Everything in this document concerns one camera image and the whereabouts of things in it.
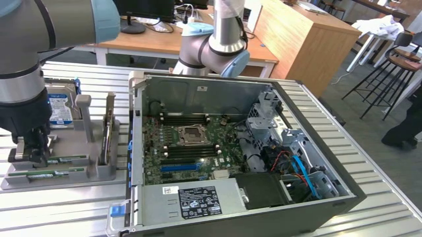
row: red cable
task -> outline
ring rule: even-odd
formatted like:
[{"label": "red cable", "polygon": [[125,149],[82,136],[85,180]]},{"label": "red cable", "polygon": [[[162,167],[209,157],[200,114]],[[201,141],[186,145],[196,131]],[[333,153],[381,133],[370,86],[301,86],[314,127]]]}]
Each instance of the red cable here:
[{"label": "red cable", "polygon": [[302,179],[302,181],[304,181],[304,183],[306,184],[306,186],[309,186],[309,184],[308,184],[308,182],[306,182],[305,178],[304,178],[300,174],[292,174],[292,175],[294,175],[294,176],[300,177],[300,179]]},{"label": "red cable", "polygon": [[270,172],[273,172],[273,171],[274,171],[276,164],[277,164],[277,162],[278,162],[280,156],[281,156],[284,153],[289,153],[289,154],[292,154],[289,151],[281,151],[281,152],[280,152],[280,154],[278,154],[278,156],[277,156],[277,159],[276,159],[276,162],[274,162],[274,165],[273,165],[273,168],[272,168],[272,171],[270,171]]}]

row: black stool legs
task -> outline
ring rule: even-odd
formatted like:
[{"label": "black stool legs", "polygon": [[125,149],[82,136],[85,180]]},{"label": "black stool legs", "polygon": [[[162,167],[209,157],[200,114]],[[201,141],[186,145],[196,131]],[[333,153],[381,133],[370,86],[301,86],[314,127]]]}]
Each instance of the black stool legs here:
[{"label": "black stool legs", "polygon": [[[387,72],[387,75],[383,77],[381,80],[379,80],[377,78],[380,77],[380,75],[387,71],[388,67],[395,64],[395,67],[392,70],[389,70],[389,72]],[[400,71],[397,72],[396,76],[393,77],[393,79],[388,82],[387,79],[389,78],[389,76],[392,75],[392,73],[396,71],[397,67],[400,67]],[[370,77],[376,74],[376,72],[380,71],[377,73],[377,76],[375,78],[370,79]],[[383,62],[383,64],[376,68],[376,70],[372,71],[372,73],[365,77],[365,79],[358,83],[358,85],[346,93],[346,95],[344,96],[342,100],[350,95],[350,93],[353,91],[356,91],[364,98],[364,101],[368,101],[369,102],[369,107],[368,109],[365,110],[362,116],[361,116],[361,119],[364,118],[364,116],[368,114],[368,112],[370,111],[370,109],[373,108],[373,106],[385,106],[385,105],[381,105],[381,102],[385,102],[388,104],[388,106],[391,107],[389,108],[389,111],[384,117],[383,120],[387,119],[387,117],[389,116],[391,112],[392,112],[392,109],[399,101],[399,98],[401,97],[408,85],[409,85],[409,82],[415,76],[416,72],[413,70],[409,70],[405,68],[405,66],[400,65],[400,63],[396,63],[392,61],[392,59],[388,59]],[[368,95],[362,95],[360,93],[360,91],[368,91]],[[372,95],[377,95],[376,99],[373,101],[370,101],[370,96]]]},{"label": "black stool legs", "polygon": [[399,96],[396,97],[396,100],[395,100],[395,102],[393,102],[393,104],[392,104],[392,106],[391,106],[391,108],[389,108],[388,113],[387,113],[385,116],[384,116],[384,119],[383,119],[384,121],[385,121],[387,117],[389,116],[389,114],[391,114],[391,112],[392,112],[392,109],[393,109],[393,107],[395,107],[395,105],[396,105],[396,103],[397,103],[397,101],[399,101],[399,98],[401,97],[401,95],[403,95],[403,93],[404,93],[404,91],[405,91],[405,89],[407,89],[407,87],[408,87],[408,85],[409,85],[409,83],[411,83],[412,78],[415,77],[415,75],[416,75],[416,72],[412,73],[409,79],[407,80],[405,86],[404,86],[404,88],[403,88],[403,90],[401,90]]}]

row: chair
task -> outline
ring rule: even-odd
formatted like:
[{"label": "chair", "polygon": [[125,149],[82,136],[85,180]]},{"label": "chair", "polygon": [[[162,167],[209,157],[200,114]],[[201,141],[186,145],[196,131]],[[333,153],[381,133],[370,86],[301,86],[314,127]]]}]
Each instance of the chair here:
[{"label": "chair", "polygon": [[422,45],[422,32],[417,33],[415,35],[415,38],[412,40],[412,43],[415,43],[417,45],[417,48],[415,51],[412,52],[408,52],[403,49],[395,49],[393,52],[403,56],[404,58],[407,58],[408,60],[413,61],[413,62],[419,62],[421,61],[421,58],[417,56],[417,53],[419,53],[419,50],[420,50],[420,47]]},{"label": "chair", "polygon": [[326,0],[321,0],[321,2],[320,2],[320,4],[318,4],[318,7],[322,7],[322,9],[325,10],[326,9],[326,7],[329,7],[329,10],[328,10],[328,12],[333,15],[333,16],[336,16],[336,14],[338,13],[338,12],[342,12],[344,14],[342,14],[342,20],[344,20],[344,17],[345,17],[345,13],[346,13],[346,9],[344,9],[342,7],[340,7],[340,6],[337,6],[336,5],[336,1],[342,1],[342,0],[333,0],[333,2],[332,3],[329,3]]},{"label": "chair", "polygon": [[344,13],[344,14],[342,14],[342,18],[341,18],[341,20],[344,20],[345,13],[346,13],[346,9],[342,8],[342,7],[340,7],[340,6],[334,6],[334,7],[332,8],[330,14],[332,14],[333,16],[336,16],[336,14],[337,14],[338,12],[342,12],[342,13]]},{"label": "chair", "polygon": [[[412,40],[413,40],[412,35],[405,34],[405,33],[401,33],[399,35],[399,37],[395,41],[395,47],[391,48],[385,53],[387,59],[385,59],[384,63],[376,68],[376,70],[368,75],[368,77],[358,83],[358,85],[348,92],[348,94],[342,98],[342,100],[344,100],[350,95],[350,93],[353,91],[356,91],[362,96],[364,101],[369,102],[370,106],[366,109],[366,111],[364,112],[361,119],[364,118],[366,113],[370,111],[373,106],[391,107],[383,120],[387,119],[387,117],[389,116],[389,114],[392,112],[392,108],[395,107],[397,100],[401,97],[404,90],[407,89],[416,72],[419,71],[417,68],[412,67],[405,62],[405,58],[391,55],[392,51],[397,47],[409,46]],[[395,66],[393,69],[387,73],[385,77],[381,80],[379,80],[377,78],[384,73],[384,71],[388,70],[388,67],[391,65]],[[391,81],[385,82],[388,77],[393,74],[393,72],[397,68],[400,68],[400,70],[399,70],[396,76],[393,77],[393,79]],[[375,73],[377,71],[380,71],[377,76],[373,79],[370,79],[370,77],[375,75]],[[368,83],[366,87],[360,88],[365,82]]]}]

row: bar stool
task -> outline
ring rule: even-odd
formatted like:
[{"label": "bar stool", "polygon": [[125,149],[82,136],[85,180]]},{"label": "bar stool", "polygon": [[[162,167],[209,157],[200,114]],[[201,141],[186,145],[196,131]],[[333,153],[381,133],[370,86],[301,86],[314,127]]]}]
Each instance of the bar stool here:
[{"label": "bar stool", "polygon": [[[361,97],[364,98],[362,102],[369,102],[370,106],[366,109],[366,111],[364,112],[361,119],[364,118],[364,116],[368,114],[368,112],[370,111],[373,106],[384,106],[384,107],[391,107],[385,117],[383,120],[387,119],[387,117],[389,116],[391,112],[392,112],[392,108],[395,107],[399,98],[401,97],[401,94],[404,93],[404,90],[407,89],[409,82],[416,74],[416,72],[419,71],[417,68],[412,67],[407,62],[405,62],[405,58],[403,57],[397,57],[391,55],[392,51],[400,47],[400,46],[409,46],[411,42],[413,40],[413,36],[405,33],[401,33],[395,41],[395,47],[391,48],[387,53],[385,53],[385,58],[387,60],[384,61],[384,63],[376,68],[376,70],[368,75],[368,77],[358,83],[358,85],[348,92],[348,94],[344,96],[342,100],[350,95],[350,93],[353,91],[356,91]],[[380,77],[380,75],[383,74],[384,71],[387,71],[388,67],[391,65],[395,65],[393,69],[388,72],[388,74],[385,75],[385,77],[379,80],[377,78]],[[395,78],[389,81],[385,82],[388,77],[391,76],[391,74],[395,72],[395,70],[400,68]],[[377,76],[375,78],[370,78],[372,75],[377,72]],[[360,93],[360,91],[365,91],[369,92],[368,95],[362,95]],[[373,101],[370,101],[370,96],[376,95],[376,99]]]},{"label": "bar stool", "polygon": [[404,58],[407,58],[408,60],[413,61],[413,62],[419,62],[421,61],[421,58],[417,56],[417,53],[420,51],[420,47],[422,45],[422,32],[417,33],[415,35],[415,38],[412,40],[412,43],[415,43],[417,45],[416,49],[412,52],[408,52],[403,49],[395,49],[393,52],[403,56]]}]

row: slotted metal table surface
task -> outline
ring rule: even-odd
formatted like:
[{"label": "slotted metal table surface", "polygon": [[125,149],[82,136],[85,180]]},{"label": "slotted metal table surface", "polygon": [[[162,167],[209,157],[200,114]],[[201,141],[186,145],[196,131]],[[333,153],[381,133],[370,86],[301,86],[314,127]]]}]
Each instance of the slotted metal table surface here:
[{"label": "slotted metal table surface", "polygon": [[[126,167],[129,134],[129,74],[134,69],[49,62],[46,77],[82,81],[83,94],[93,96],[93,119],[102,119],[106,96],[117,93],[115,114],[122,122],[118,166]],[[309,90],[294,81],[280,81],[300,110],[368,194],[348,213],[336,216],[314,233],[301,237],[420,237],[422,213],[383,172],[357,142],[337,123]],[[293,126],[298,126],[286,111]],[[7,156],[15,147],[10,133],[0,130],[0,181],[10,168]],[[0,190],[0,236],[106,235],[106,215],[111,203],[125,200],[126,170],[117,179],[98,183]]]}]

